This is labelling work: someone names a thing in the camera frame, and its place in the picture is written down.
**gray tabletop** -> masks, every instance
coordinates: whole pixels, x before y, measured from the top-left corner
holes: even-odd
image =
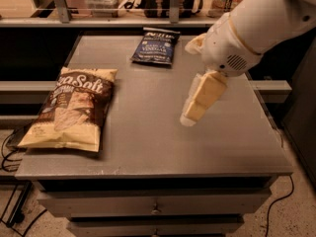
[[[181,36],[171,68],[132,63],[141,36],[84,36],[69,67],[117,68],[115,96],[103,150],[30,149],[19,179],[231,177],[291,172],[277,135],[246,76],[193,127],[179,118],[191,82],[203,71],[200,57],[185,52]]]

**speckled floor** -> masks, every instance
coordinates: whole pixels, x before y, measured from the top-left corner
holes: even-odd
[[[10,130],[0,131],[2,141]],[[291,164],[294,166],[292,180],[294,192],[286,199],[275,203],[270,211],[269,236],[271,237],[307,237],[315,236],[316,232],[316,193],[298,162],[290,143],[283,136],[283,148]],[[13,187],[0,186],[0,213],[5,207]],[[227,234],[227,237],[264,237],[267,230],[267,213],[270,204],[278,198],[288,195],[292,185],[290,177],[279,177],[272,185],[272,196],[254,214],[244,215],[245,224],[236,232]],[[23,234],[30,223],[44,208],[36,200],[36,189],[32,189],[24,207],[25,219],[15,224],[14,228]],[[73,237],[66,230],[67,219],[54,218],[49,212],[40,217],[28,231],[27,237]],[[18,237],[19,233],[0,224],[0,237]]]

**small black bag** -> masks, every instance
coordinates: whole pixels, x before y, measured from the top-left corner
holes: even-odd
[[[198,9],[193,12],[195,0],[179,0],[179,17],[189,18],[192,14],[198,13],[203,5],[202,0],[199,0]],[[170,0],[141,0],[136,7],[144,9],[144,14],[147,18],[168,18]]]

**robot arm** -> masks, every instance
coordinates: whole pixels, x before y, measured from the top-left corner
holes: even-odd
[[[239,76],[258,64],[263,54],[278,43],[315,27],[316,0],[243,0],[206,34],[186,46],[188,52],[201,55],[207,72],[195,79],[181,123],[195,124],[223,94],[222,84],[226,86],[226,80],[218,74]],[[217,79],[212,82],[204,78],[213,76]],[[203,97],[207,104],[198,101],[201,94],[208,95]],[[190,115],[197,110],[198,116]]]

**black packet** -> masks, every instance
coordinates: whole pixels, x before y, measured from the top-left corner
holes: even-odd
[[[145,34],[131,60],[171,65],[180,32],[144,28]]]

